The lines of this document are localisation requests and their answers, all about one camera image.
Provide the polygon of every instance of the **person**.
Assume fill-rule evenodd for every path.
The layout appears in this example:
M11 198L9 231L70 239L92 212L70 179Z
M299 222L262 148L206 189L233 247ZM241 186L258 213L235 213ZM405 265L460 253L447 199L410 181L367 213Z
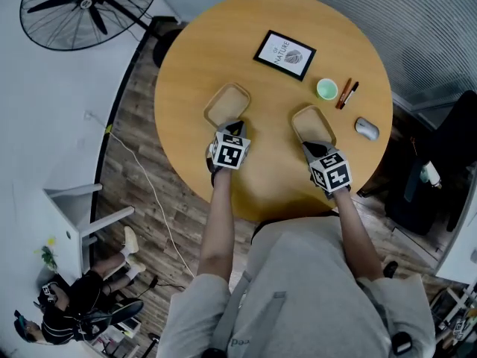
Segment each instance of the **person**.
M383 276L346 187L332 193L339 216L261 227L231 295L231 176L227 168L212 172L197 277L171 298L158 358L432 357L420 276Z
M42 307L41 327L35 322L27 320L17 311L14 322L16 332L25 341L40 344L63 345L74 339L77 317L86 315L95 308L101 297L126 287L137 274L145 271L145 265L132 256L138 252L139 246L131 227L124 228L124 238L124 247L119 253L107 260L98 261L71 287L62 288L60 282L51 282L48 285L54 303ZM105 283L103 280L108 273L119 267L125 260L130 266L126 275L112 283Z

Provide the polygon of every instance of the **sock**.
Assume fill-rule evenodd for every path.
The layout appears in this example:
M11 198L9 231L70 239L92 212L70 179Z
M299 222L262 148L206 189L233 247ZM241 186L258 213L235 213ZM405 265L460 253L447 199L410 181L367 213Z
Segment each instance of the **sock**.
M138 273L139 273L138 268L136 268L136 267L134 266L134 267L131 268L129 271L127 271L126 276L128 276L129 279L132 281L132 280L134 279L134 277L137 276Z
M119 253L122 254L124 258L127 258L131 254L131 251L127 249L127 247L124 247L119 251Z

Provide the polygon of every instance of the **round wooden table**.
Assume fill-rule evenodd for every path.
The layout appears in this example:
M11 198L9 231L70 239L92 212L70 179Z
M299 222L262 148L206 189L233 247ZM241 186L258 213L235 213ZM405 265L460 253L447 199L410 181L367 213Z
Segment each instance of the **round wooden table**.
M268 30L316 49L303 81L253 60ZM316 84L331 78L339 95L348 78L359 88L343 110L338 98L316 96ZM352 191L374 173L391 133L392 100L388 76L365 35L345 16L315 0L227 0L187 25L159 71L155 116L159 140L178 175L210 201L212 186L204 158L215 129L203 109L227 82L250 93L241 116L250 152L233 177L234 215L248 220L313 216L333 208L310 181L291 117L315 104L347 156ZM380 131L370 141L355 131L358 117Z

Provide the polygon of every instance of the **white shoe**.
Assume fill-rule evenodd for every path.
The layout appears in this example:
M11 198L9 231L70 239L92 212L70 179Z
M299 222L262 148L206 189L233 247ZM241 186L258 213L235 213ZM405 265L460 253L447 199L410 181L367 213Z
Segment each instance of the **white shoe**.
M146 266L143 263L140 263L134 256L126 257L126 262L131 269L135 269L138 273L146 270Z
M129 226L124 227L124 240L124 246L130 253L135 254L139 250L136 234L134 233L133 228Z

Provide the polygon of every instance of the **wooden tray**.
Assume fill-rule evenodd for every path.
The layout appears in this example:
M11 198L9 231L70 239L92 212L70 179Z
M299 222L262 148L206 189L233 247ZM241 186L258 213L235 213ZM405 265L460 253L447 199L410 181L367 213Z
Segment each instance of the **wooden tray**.
M291 126L301 143L322 141L336 144L335 135L328 121L316 106L310 105L291 118Z
M250 103L248 92L234 83L222 86L203 110L203 117L214 128L240 117Z

